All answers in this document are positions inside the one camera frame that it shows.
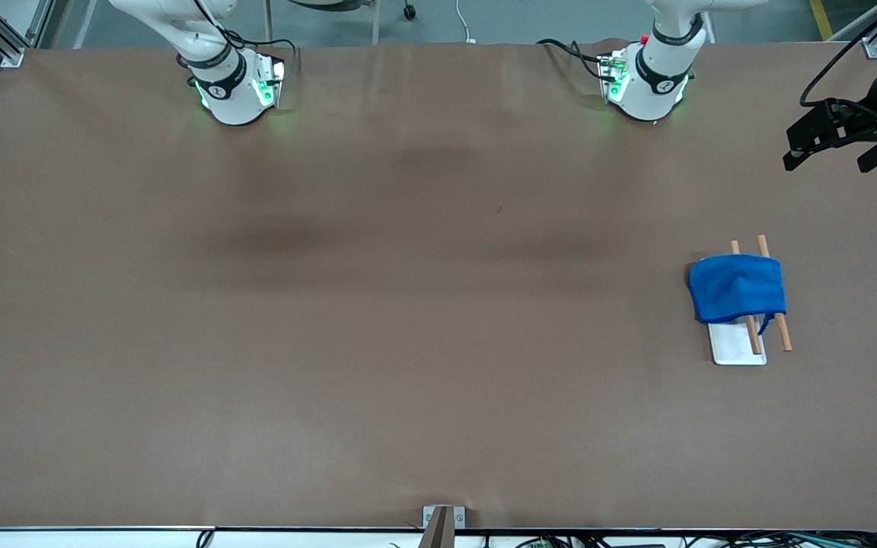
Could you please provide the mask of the blue microfibre towel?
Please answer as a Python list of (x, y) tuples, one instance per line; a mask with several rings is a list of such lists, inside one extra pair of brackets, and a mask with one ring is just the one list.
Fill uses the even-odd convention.
[(773, 257), (740, 253), (708, 256), (690, 267), (687, 287), (695, 317), (706, 325), (762, 316), (757, 333), (763, 334), (770, 320), (789, 312), (783, 265)]

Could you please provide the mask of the white rack with wooden bars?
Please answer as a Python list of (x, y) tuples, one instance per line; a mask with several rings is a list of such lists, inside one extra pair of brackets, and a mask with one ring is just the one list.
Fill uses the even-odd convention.
[[(757, 236), (761, 256), (770, 257), (766, 235)], [(709, 333), (711, 357), (716, 365), (765, 365), (768, 363), (764, 339), (760, 334), (764, 316), (741, 317), (728, 323), (706, 325)], [(786, 313), (776, 313), (769, 325), (775, 326), (783, 352), (793, 350)]]

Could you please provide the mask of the chair base with caster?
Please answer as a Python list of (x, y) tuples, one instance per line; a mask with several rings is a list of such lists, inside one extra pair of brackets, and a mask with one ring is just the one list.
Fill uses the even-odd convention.
[[(356, 11), (363, 7), (368, 7), (372, 11), (372, 35), (370, 36), (370, 44), (376, 46), (379, 44), (381, 35), (381, 3), (384, 0), (281, 0), (293, 5), (297, 5), (311, 11), (326, 11), (327, 13), (344, 13), (344, 11)], [(261, 0), (263, 7), (263, 28), (265, 38), (268, 43), (277, 43), (275, 39), (273, 24), (275, 22), (273, 14), (273, 3), (275, 0)]]

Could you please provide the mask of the white table edge rail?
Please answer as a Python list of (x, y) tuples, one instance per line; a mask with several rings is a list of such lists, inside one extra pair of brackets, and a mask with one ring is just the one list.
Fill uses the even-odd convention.
[(0, 527), (0, 548), (877, 548), (877, 530), (800, 528)]

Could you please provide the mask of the metal table edge bracket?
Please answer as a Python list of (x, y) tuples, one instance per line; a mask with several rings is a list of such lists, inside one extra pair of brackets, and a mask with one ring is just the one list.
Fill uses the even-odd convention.
[(456, 531), (466, 527), (467, 510), (462, 505), (423, 507), (423, 534), (418, 548), (454, 548)]

